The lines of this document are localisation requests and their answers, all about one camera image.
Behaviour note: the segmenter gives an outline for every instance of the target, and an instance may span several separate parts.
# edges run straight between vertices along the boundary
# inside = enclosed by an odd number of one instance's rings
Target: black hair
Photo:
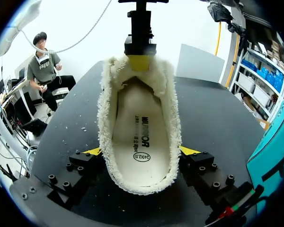
[[[36,45],[42,39],[47,39],[47,34],[45,32],[40,32],[39,34],[36,34],[33,40],[33,44]]]

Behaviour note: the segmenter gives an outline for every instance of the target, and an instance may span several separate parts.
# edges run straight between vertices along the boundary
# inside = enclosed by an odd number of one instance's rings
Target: white insole
[[[160,182],[169,171],[170,150],[160,100],[131,79],[118,93],[113,151],[123,180],[138,186]]]

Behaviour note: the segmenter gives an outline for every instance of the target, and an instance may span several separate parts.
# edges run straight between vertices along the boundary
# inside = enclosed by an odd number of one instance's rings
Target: robot end effector
[[[149,59],[156,54],[156,44],[152,43],[151,12],[146,10],[147,2],[168,3],[169,0],[118,0],[119,3],[136,2],[136,10],[127,13],[132,21],[132,34],[125,40],[124,53],[134,71],[146,71]]]

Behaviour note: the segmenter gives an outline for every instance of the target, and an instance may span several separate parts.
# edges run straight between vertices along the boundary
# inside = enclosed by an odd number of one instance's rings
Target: metal shelf
[[[264,112],[268,115],[268,117],[270,116],[270,112],[254,97],[252,93],[243,88],[237,81],[235,81],[235,84],[238,85],[241,89],[243,89],[252,99],[254,99],[256,103],[258,103],[260,107],[264,110]]]
[[[274,93],[276,93],[278,96],[280,96],[280,93],[263,77],[261,77],[259,74],[257,74],[254,70],[248,68],[247,66],[240,64],[241,67],[245,68],[248,72],[250,72],[252,75],[260,79],[263,83],[265,83]]]
[[[275,64],[272,60],[268,59],[268,58],[265,57],[264,55],[260,54],[259,52],[254,51],[254,50],[252,50],[252,49],[250,49],[250,48],[247,48],[247,51],[248,51],[251,55],[257,57],[260,61],[263,61],[263,62],[265,62],[267,65],[270,65],[270,66],[272,66],[273,68],[279,70],[279,71],[280,71],[281,73],[283,73],[283,75],[284,75],[284,70],[281,69],[281,67],[278,66],[277,64]]]

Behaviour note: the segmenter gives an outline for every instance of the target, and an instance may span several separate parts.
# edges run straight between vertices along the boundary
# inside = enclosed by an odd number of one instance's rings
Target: blue container
[[[242,64],[243,64],[243,65],[246,65],[246,66],[249,66],[250,62],[247,61],[247,60],[245,60],[245,59],[243,59],[243,60],[242,60]]]
[[[268,83],[270,83],[271,85],[274,85],[275,82],[275,76],[271,73],[268,73],[266,76],[266,80],[268,81]]]
[[[282,84],[283,84],[283,80],[281,78],[276,77],[273,86],[278,92],[281,92]]]
[[[257,67],[252,63],[249,65],[249,68],[254,70],[255,72],[257,71]]]
[[[257,74],[260,75],[262,78],[266,79],[267,73],[257,70]]]
[[[280,76],[280,77],[282,77],[284,79],[284,74],[281,73],[279,70],[276,70],[275,75],[276,76]]]
[[[269,73],[268,69],[266,69],[265,67],[263,67],[263,68],[261,69],[261,71],[262,71],[263,73],[265,73],[265,74]]]
[[[282,80],[282,81],[284,80],[284,75],[283,75],[283,73],[281,73],[279,70],[276,71],[275,77],[276,77],[276,78],[279,78],[279,79]]]
[[[256,66],[253,63],[251,63],[251,62],[249,62],[249,61],[247,61],[245,59],[242,60],[242,64],[247,66],[248,68],[250,68],[251,70],[253,70],[255,72],[257,71]]]

